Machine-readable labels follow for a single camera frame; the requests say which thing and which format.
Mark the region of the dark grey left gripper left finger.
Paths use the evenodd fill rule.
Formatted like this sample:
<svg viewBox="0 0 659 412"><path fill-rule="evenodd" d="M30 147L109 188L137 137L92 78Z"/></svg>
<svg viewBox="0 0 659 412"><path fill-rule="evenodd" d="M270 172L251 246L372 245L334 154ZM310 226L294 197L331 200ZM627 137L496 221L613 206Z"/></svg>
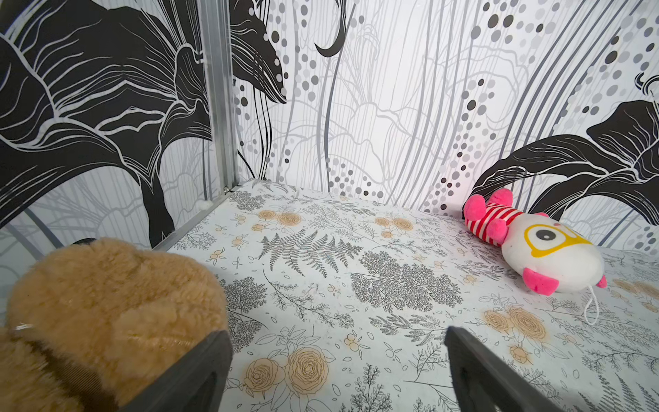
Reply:
<svg viewBox="0 0 659 412"><path fill-rule="evenodd" d="M120 410L217 412L232 360L229 333L214 331Z"/></svg>

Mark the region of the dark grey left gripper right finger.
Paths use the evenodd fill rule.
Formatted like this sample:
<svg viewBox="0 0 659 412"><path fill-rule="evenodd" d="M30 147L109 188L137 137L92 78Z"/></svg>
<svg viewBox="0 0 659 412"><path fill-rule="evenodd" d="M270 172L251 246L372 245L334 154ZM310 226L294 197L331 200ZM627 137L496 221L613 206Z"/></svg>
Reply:
<svg viewBox="0 0 659 412"><path fill-rule="evenodd" d="M449 327L444 344L461 411L559 410L467 330Z"/></svg>

